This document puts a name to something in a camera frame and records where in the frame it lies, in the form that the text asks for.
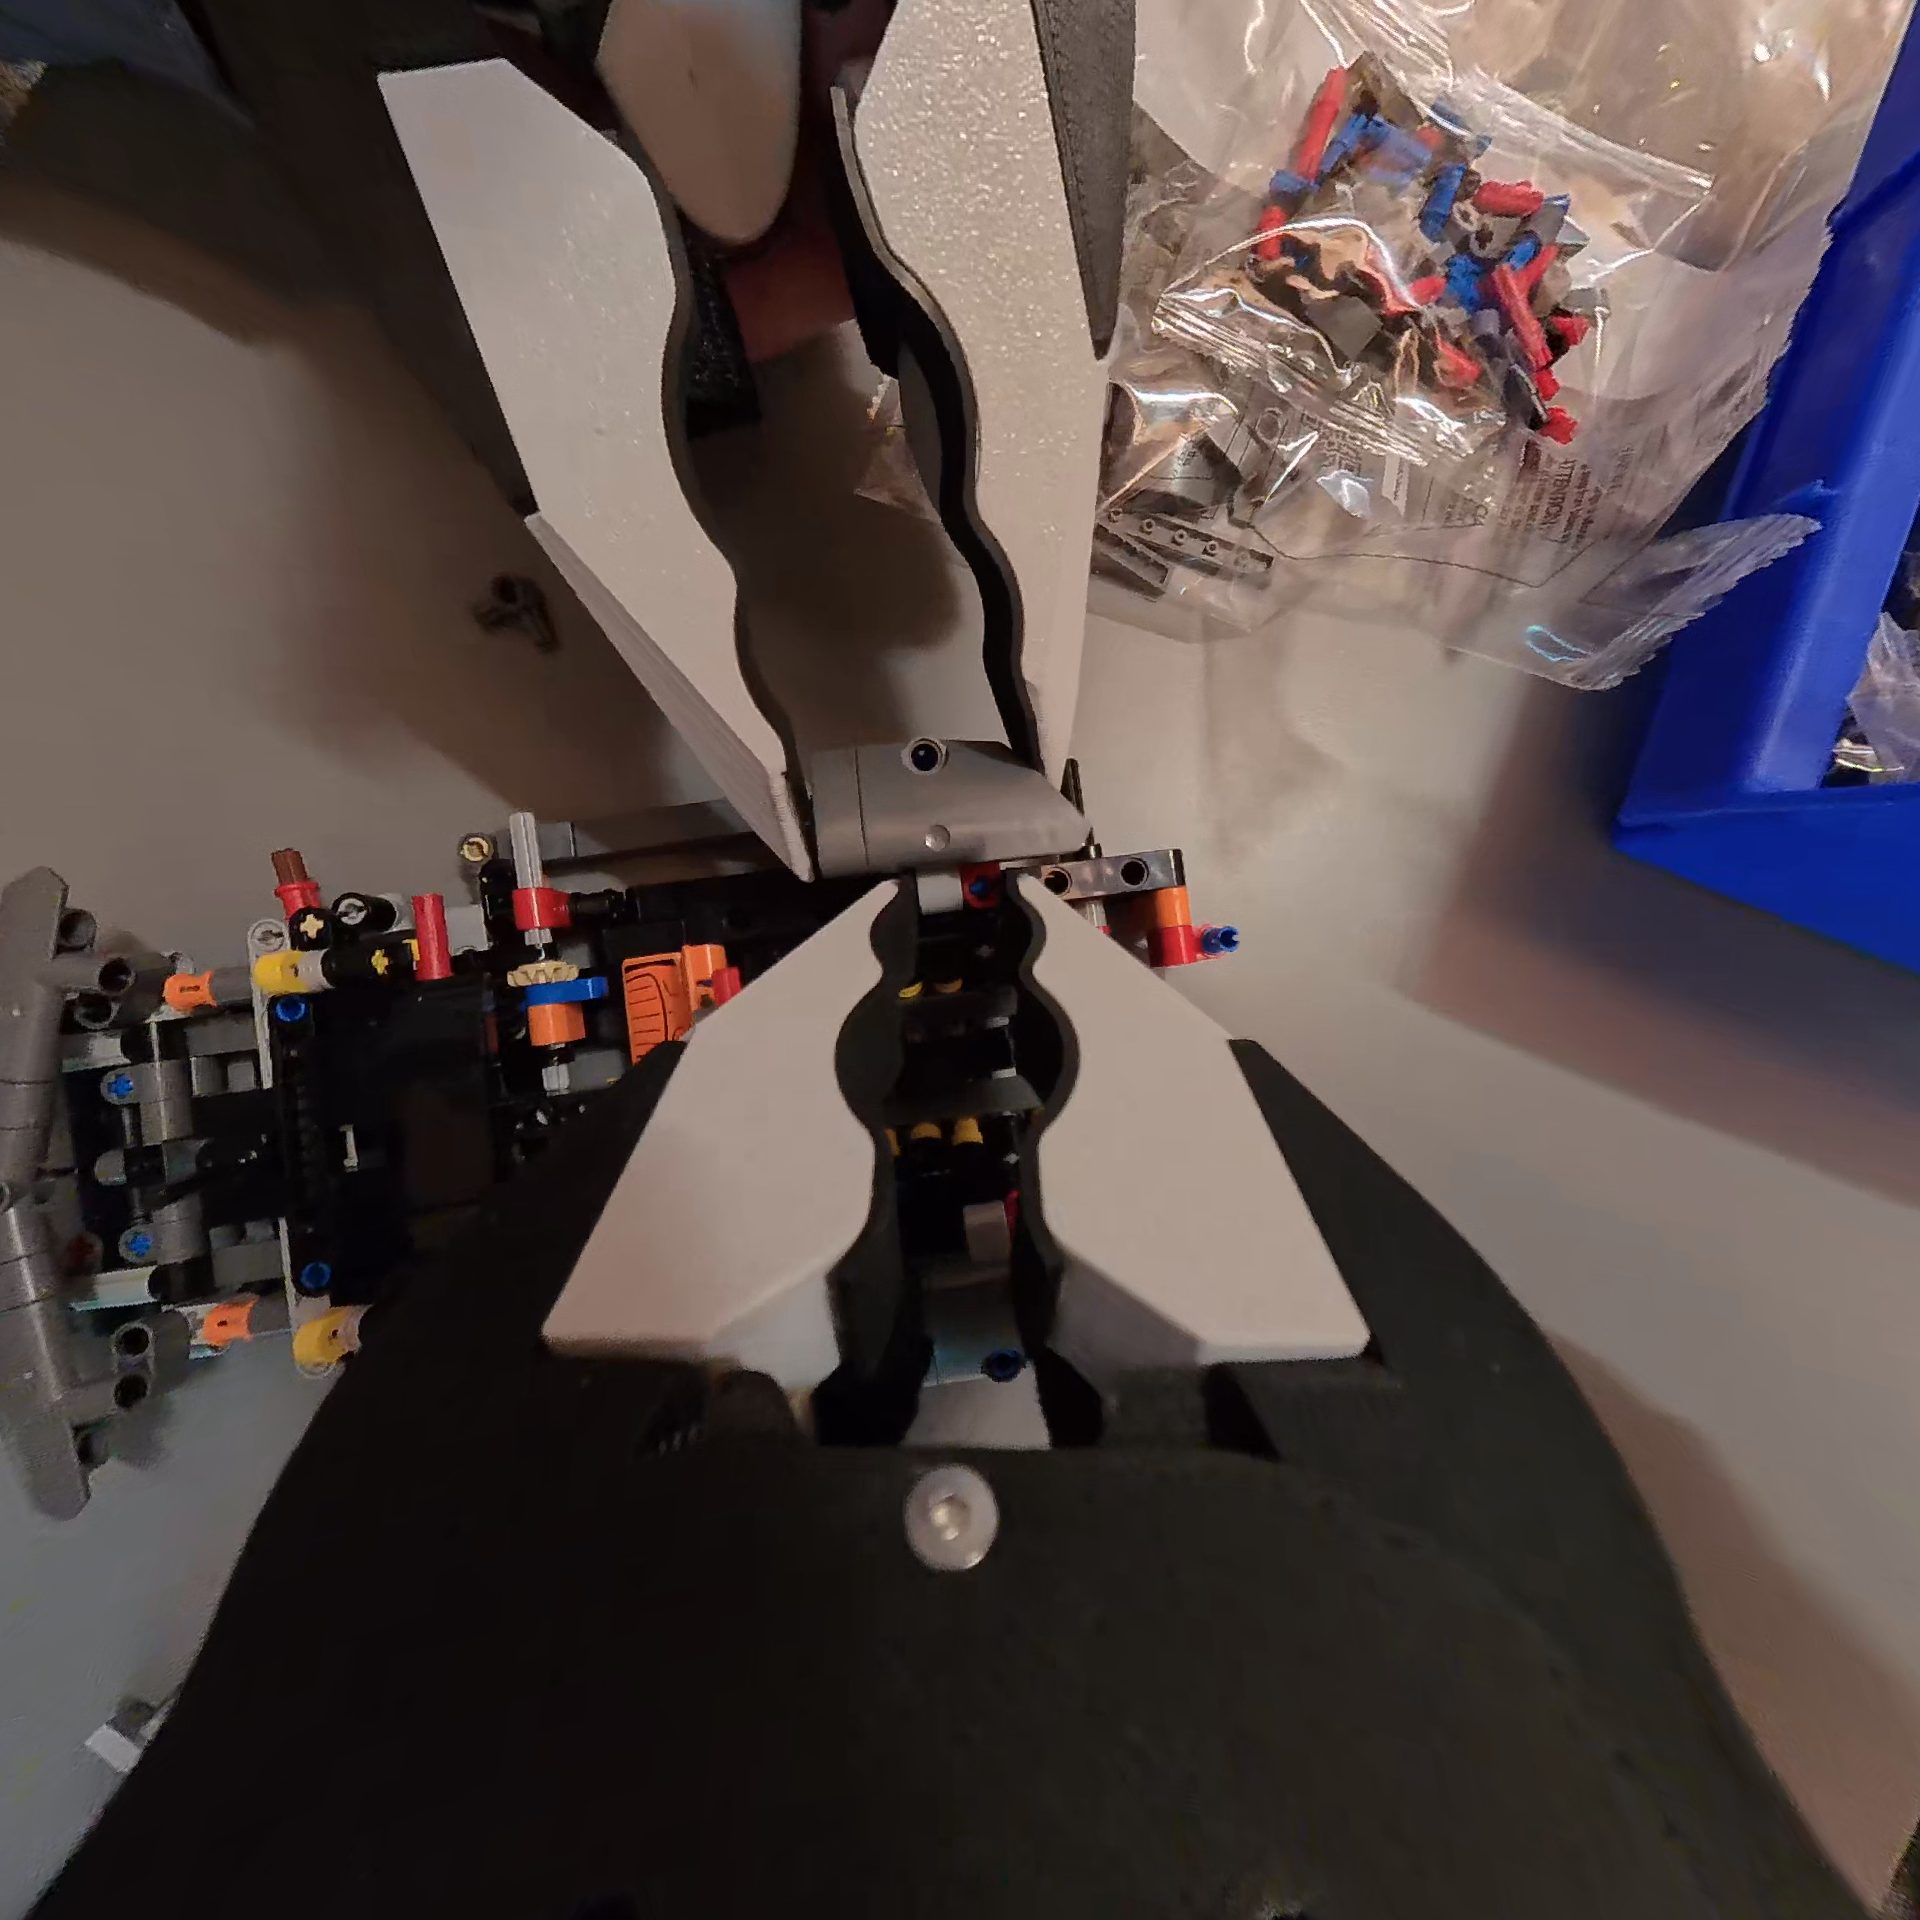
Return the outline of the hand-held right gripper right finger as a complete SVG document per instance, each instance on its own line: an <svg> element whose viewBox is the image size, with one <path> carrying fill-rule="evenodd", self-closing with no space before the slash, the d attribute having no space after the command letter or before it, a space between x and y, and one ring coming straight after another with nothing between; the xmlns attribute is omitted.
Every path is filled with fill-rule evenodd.
<svg viewBox="0 0 1920 1920"><path fill-rule="evenodd" d="M1119 1390L1221 1365L1347 1363L1371 1331L1233 1037L1033 877L1013 1299L1047 1444Z"/></svg>

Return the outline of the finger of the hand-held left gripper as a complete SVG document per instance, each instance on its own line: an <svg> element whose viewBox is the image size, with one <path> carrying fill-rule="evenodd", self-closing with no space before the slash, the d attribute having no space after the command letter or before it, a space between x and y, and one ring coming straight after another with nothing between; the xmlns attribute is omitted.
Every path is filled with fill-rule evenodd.
<svg viewBox="0 0 1920 1920"><path fill-rule="evenodd" d="M973 503L1021 599L1039 763L1069 761L1107 372L1093 348L1031 4L905 2L852 106L880 238L973 398Z"/></svg>
<svg viewBox="0 0 1920 1920"><path fill-rule="evenodd" d="M756 837L816 877L792 753L742 657L738 577L684 475L692 292L644 166L518 68L380 98L536 509L528 527Z"/></svg>

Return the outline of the pile of clear plastic bags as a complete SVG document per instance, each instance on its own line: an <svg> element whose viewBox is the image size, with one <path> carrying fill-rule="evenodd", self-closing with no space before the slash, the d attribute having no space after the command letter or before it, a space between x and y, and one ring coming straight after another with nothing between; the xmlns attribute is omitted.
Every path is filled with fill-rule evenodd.
<svg viewBox="0 0 1920 1920"><path fill-rule="evenodd" d="M1918 533L1884 593L1823 783L1918 783Z"/></svg>

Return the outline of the clear bag of lego parts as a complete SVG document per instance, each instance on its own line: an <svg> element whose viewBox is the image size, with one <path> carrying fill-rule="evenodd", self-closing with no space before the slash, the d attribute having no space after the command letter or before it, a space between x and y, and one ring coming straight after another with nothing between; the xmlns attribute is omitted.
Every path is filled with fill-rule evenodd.
<svg viewBox="0 0 1920 1920"><path fill-rule="evenodd" d="M1095 557L1601 689L1815 543L1755 431L1916 4L1143 4Z"/></svg>

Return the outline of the person's left hand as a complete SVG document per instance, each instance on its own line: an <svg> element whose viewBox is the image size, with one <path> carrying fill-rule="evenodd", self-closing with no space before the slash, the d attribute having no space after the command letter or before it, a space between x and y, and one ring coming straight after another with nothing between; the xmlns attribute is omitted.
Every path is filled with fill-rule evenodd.
<svg viewBox="0 0 1920 1920"><path fill-rule="evenodd" d="M770 366L854 322L844 258L832 234L790 236L728 268L744 352Z"/></svg>

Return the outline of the partly built lego car model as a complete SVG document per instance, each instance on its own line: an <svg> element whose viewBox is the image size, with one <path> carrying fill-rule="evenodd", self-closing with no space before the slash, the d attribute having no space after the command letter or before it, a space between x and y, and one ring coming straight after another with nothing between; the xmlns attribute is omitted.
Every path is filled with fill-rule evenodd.
<svg viewBox="0 0 1920 1920"><path fill-rule="evenodd" d="M470 903L338 893L274 853L236 967L110 943L50 867L4 887L4 1462L74 1518L126 1416L196 1361L286 1337L334 1373L372 1311L630 1071L820 931L852 879L706 871L604 891L518 813L462 851ZM897 985L885 1097L905 1299L816 1400L834 1442L905 1436L925 1386L1021 1378L1019 1155L1057 1071L1007 895L1031 871L1155 969L1239 929L1183 853L963 867Z"/></svg>

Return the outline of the blue plastic bin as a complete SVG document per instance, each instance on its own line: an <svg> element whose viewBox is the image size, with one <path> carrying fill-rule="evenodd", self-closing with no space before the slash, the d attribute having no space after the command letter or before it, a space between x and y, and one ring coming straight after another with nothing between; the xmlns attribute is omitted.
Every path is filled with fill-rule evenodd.
<svg viewBox="0 0 1920 1920"><path fill-rule="evenodd" d="M1813 533L1669 647L1613 825L1627 857L1918 969L1914 783L1827 783L1916 529L1918 28L1725 495Z"/></svg>

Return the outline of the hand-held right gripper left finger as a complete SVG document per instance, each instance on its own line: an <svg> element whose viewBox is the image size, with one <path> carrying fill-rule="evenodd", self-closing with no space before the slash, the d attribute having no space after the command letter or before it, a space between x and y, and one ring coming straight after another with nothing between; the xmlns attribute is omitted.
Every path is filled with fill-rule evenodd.
<svg viewBox="0 0 1920 1920"><path fill-rule="evenodd" d="M887 1107L913 885L868 887L700 1023L544 1323L560 1357L760 1373L838 1438L899 1440L919 1289Z"/></svg>

